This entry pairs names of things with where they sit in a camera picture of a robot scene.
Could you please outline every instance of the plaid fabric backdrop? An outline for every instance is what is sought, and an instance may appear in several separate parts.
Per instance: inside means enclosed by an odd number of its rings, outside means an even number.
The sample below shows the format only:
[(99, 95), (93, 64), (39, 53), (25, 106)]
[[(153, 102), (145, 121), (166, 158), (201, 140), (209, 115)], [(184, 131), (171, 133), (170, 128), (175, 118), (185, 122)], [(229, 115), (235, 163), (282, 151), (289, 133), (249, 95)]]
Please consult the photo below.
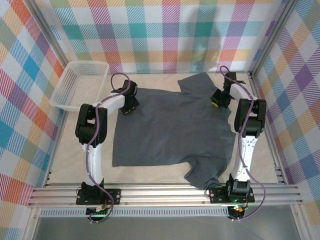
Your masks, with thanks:
[(49, 98), (63, 68), (23, 0), (0, 1), (0, 239), (18, 239), (62, 121)]
[(215, 72), (220, 65), (247, 71), (281, 3), (37, 1), (70, 59), (107, 61), (111, 73), (138, 74)]
[(300, 186), (319, 236), (320, 0), (298, 2), (258, 74), (258, 85), (285, 173)]
[(277, 21), (279, 20), (281, 14), (283, 13), (283, 10), (286, 6), (286, 3), (289, 0), (281, 0), (280, 5), (278, 6), (275, 14), (273, 15), (272, 21), (267, 29), (267, 31), (265, 32), (263, 39), (259, 45), (258, 50), (256, 51), (253, 61), (250, 64), (250, 68), (249, 68), (249, 72), (252, 72), (252, 70), (254, 69), (254, 67), (257, 64), (257, 61), (259, 59), (259, 57), (261, 56), (262, 51), (264, 50), (264, 48), (267, 46), (267, 42), (271, 36), (271, 34), (273, 33), (273, 31), (275, 30), (276, 26), (277, 26)]

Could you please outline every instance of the white table surface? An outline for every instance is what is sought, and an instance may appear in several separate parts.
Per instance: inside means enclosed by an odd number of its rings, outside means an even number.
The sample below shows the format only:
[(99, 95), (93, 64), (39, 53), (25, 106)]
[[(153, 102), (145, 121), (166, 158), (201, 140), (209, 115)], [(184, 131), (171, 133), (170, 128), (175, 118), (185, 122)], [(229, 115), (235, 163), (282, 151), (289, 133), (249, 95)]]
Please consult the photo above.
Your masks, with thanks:
[[(180, 92), (178, 80), (191, 76), (192, 74), (131, 74), (130, 79), (138, 84), (140, 88), (161, 89), (173, 92)], [(214, 84), (222, 89), (224, 78), (220, 73), (208, 74)], [(250, 86), (248, 75), (238, 73), (237, 79), (245, 81)], [(113, 83), (115, 88), (123, 84), (123, 76), (115, 76)], [(106, 83), (103, 96), (106, 97), (111, 91), (110, 76)], [(231, 114), (229, 124), (234, 131), (234, 119), (238, 104), (232, 100), (229, 108)], [(187, 183), (184, 175), (190, 170), (187, 162), (169, 166), (118, 166), (112, 167), (113, 138), (117, 122), (117, 114), (114, 113), (108, 118), (107, 137), (103, 143), (101, 153), (102, 173), (105, 183)], [(65, 127), (61, 133), (61, 140), (57, 146), (53, 159), (52, 174), (50, 183), (81, 183), (85, 176), (85, 154), (81, 144), (75, 136), (75, 128), (78, 119), (77, 112), (69, 112)], [(229, 173), (233, 169), (238, 141), (236, 139), (233, 147), (232, 160), (226, 171), (220, 176), (219, 181), (224, 183), (229, 179)], [(254, 148), (251, 165), (251, 173), (262, 183), (277, 183), (275, 165), (272, 154), (269, 150), (266, 136), (262, 133)]]

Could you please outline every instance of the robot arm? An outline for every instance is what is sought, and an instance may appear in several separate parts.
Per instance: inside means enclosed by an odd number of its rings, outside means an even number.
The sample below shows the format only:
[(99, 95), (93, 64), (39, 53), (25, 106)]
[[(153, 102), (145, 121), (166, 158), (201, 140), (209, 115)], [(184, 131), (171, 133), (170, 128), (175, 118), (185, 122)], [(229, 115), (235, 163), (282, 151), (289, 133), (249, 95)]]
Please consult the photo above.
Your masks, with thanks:
[[(106, 195), (101, 191), (101, 189), (104, 188), (104, 178), (101, 168), (101, 149), (107, 136), (108, 117), (116, 110), (119, 110), (123, 115), (127, 115), (136, 109), (137, 106), (139, 106), (139, 102), (135, 97), (136, 92), (137, 84), (133, 81), (130, 81), (129, 84), (129, 81), (126, 80), (122, 88), (112, 91), (108, 99), (105, 98), (107, 99), (106, 101), (97, 102), (92, 105), (83, 104), (81, 106), (75, 128), (75, 135), (79, 139), (83, 151), (85, 153), (88, 151), (88, 155), (85, 177), (81, 184), (81, 189), (77, 192), (77, 205), (100, 205), (108, 201)], [(114, 189), (108, 192), (112, 194), (112, 191), (117, 192), (118, 190)], [(116, 196), (113, 197), (113, 199), (115, 199), (114, 204), (119, 202)]]
[(249, 192), (252, 191), (250, 188), (250, 177), (247, 174), (240, 156), (242, 156), (246, 168), (250, 171), (255, 145), (260, 133), (262, 133), (265, 128), (267, 103), (264, 99), (258, 99), (253, 96), (254, 102), (250, 117), (245, 125), (242, 136), (239, 136), (245, 118), (250, 110), (252, 99), (243, 89), (243, 87), (247, 88), (245, 83), (243, 81), (237, 81), (235, 72), (228, 72), (226, 76), (238, 84), (225, 78), (223, 91), (218, 89), (213, 94), (211, 101), (214, 106), (225, 108), (229, 106), (231, 99), (238, 102), (234, 119), (234, 129), (237, 132), (236, 138), (241, 141), (241, 145), (238, 144), (239, 147), (236, 152), (234, 168), (229, 176), (229, 180), (226, 182), (227, 196), (247, 197)]
[[(94, 103), (92, 105), (93, 108), (97, 106), (98, 103)], [(124, 95), (118, 95), (115, 97), (110, 98), (109, 100), (105, 101), (100, 105), (99, 108), (105, 109), (107, 112), (107, 118), (118, 109), (123, 108), (125, 105), (125, 96)], [(98, 144), (96, 147), (93, 145), (89, 146), (90, 154), (89, 154), (89, 171), (91, 172), (91, 176), (95, 180), (96, 183), (101, 183), (103, 181), (103, 175), (102, 175), (102, 168), (101, 168), (101, 149), (103, 146), (103, 142), (101, 144)], [(87, 144), (82, 144), (83, 152), (85, 153), (87, 150)], [(92, 182), (92, 180), (89, 178), (87, 174), (87, 170), (85, 170), (85, 177), (84, 182), (87, 185), (94, 186), (95, 184)]]

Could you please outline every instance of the plastic basket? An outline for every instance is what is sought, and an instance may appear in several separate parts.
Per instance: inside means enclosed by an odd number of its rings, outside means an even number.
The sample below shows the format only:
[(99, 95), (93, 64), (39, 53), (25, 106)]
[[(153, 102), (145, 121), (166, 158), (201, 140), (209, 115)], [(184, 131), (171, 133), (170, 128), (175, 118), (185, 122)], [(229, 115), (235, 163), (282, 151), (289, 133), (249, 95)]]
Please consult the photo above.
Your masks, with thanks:
[(51, 95), (50, 105), (66, 111), (79, 111), (82, 104), (98, 102), (108, 70), (106, 62), (69, 62)]

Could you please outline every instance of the purple cable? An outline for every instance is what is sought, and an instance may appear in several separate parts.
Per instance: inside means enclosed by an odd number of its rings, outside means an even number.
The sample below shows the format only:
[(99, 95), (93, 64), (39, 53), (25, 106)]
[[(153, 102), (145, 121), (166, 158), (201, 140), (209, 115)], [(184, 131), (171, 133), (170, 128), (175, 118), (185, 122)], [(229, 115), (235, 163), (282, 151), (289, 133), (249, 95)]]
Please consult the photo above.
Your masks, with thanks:
[[(253, 106), (254, 106), (254, 97), (253, 97), (252, 94), (248, 91), (247, 88), (245, 88), (243, 85), (241, 85), (241, 84), (238, 83), (237, 81), (233, 80), (232, 78), (226, 76), (226, 75), (224, 74), (222, 68), (227, 69), (228, 73), (230, 72), (229, 68), (228, 68), (227, 66), (222, 65), (222, 66), (220, 67), (220, 73), (221, 73), (226, 79), (228, 79), (229, 81), (231, 81), (231, 82), (237, 84), (238, 86), (240, 86), (240, 87), (248, 94), (248, 96), (251, 98), (251, 104), (250, 104), (248, 113), (247, 113), (246, 116), (245, 116), (245, 119), (244, 119), (244, 122), (243, 122), (243, 125), (242, 125), (242, 128), (241, 128), (241, 131), (240, 131), (240, 134), (239, 134), (239, 137), (238, 137), (238, 148), (239, 148), (239, 153), (241, 153), (241, 149), (242, 149), (242, 141), (241, 141), (242, 139), (241, 139), (241, 138), (242, 138), (242, 134), (244, 133), (244, 130), (245, 130), (245, 128), (246, 128), (246, 125), (247, 125), (247, 122), (248, 122), (248, 119), (249, 119), (251, 110), (252, 110), (252, 108), (253, 108)], [(246, 173), (248, 174), (248, 176), (249, 176), (254, 182), (256, 182), (257, 184), (259, 184), (259, 185), (262, 187), (262, 189), (263, 189), (263, 199), (262, 199), (260, 205), (259, 205), (252, 213), (250, 213), (248, 216), (245, 216), (245, 217), (243, 217), (243, 218), (241, 218), (241, 219), (235, 218), (236, 220), (239, 220), (239, 222), (240, 222), (240, 220), (248, 219), (248, 218), (250, 218), (252, 215), (254, 215), (256, 212), (258, 212), (258, 210), (262, 207), (262, 205), (263, 205), (264, 202), (265, 202), (267, 192), (266, 192), (265, 186), (264, 186), (262, 183), (260, 183), (258, 180), (256, 180), (256, 179), (252, 176), (252, 174), (249, 172), (248, 167), (247, 167), (247, 165), (245, 164), (245, 160), (244, 160), (244, 158), (242, 157), (242, 154), (239, 154), (239, 155), (240, 155), (240, 160), (241, 160), (241, 162), (242, 162), (242, 165), (243, 165)]]
[(104, 98), (102, 101), (100, 101), (96, 106), (95, 106), (95, 122), (96, 122), (96, 130), (95, 130), (95, 133), (92, 137), (92, 139), (88, 142), (88, 144), (86, 145), (86, 154), (85, 154), (85, 166), (86, 166), (86, 172), (89, 176), (89, 178), (91, 179), (91, 181), (94, 183), (94, 185), (96, 185), (101, 191), (103, 191), (110, 199), (111, 199), (111, 205), (110, 205), (110, 208), (108, 209), (108, 213), (107, 215), (99, 220), (99, 221), (93, 221), (91, 216), (93, 215), (92, 213), (89, 215), (89, 219), (90, 219), (90, 223), (95, 223), (95, 224), (99, 224), (99, 223), (102, 223), (104, 222), (109, 216), (110, 214), (112, 213), (113, 209), (114, 209), (114, 205), (115, 205), (115, 201), (114, 201), (114, 198), (111, 196), (111, 194), (109, 192), (107, 192), (103, 187), (101, 187), (95, 180), (94, 178), (91, 176), (91, 172), (89, 170), (89, 153), (90, 153), (90, 145), (93, 143), (93, 141), (96, 139), (96, 137), (98, 136), (98, 132), (99, 132), (99, 128), (100, 128), (100, 123), (99, 123), (99, 114), (98, 114), (98, 108), (102, 105), (102, 103), (104, 103), (105, 101), (107, 101), (108, 99), (111, 99), (111, 98), (114, 98), (114, 97), (117, 97), (117, 96), (120, 96), (124, 93), (126, 93), (129, 89), (130, 89), (130, 85), (131, 85), (131, 81), (130, 81), (130, 78), (122, 73), (122, 72), (117, 72), (115, 74), (113, 74), (111, 76), (111, 86), (112, 88), (114, 89), (114, 85), (112, 83), (112, 80), (114, 78), (115, 75), (124, 75), (127, 79), (128, 79), (128, 87), (123, 90), (122, 92), (119, 92), (115, 95), (110, 95), (110, 96), (107, 96), (106, 98)]

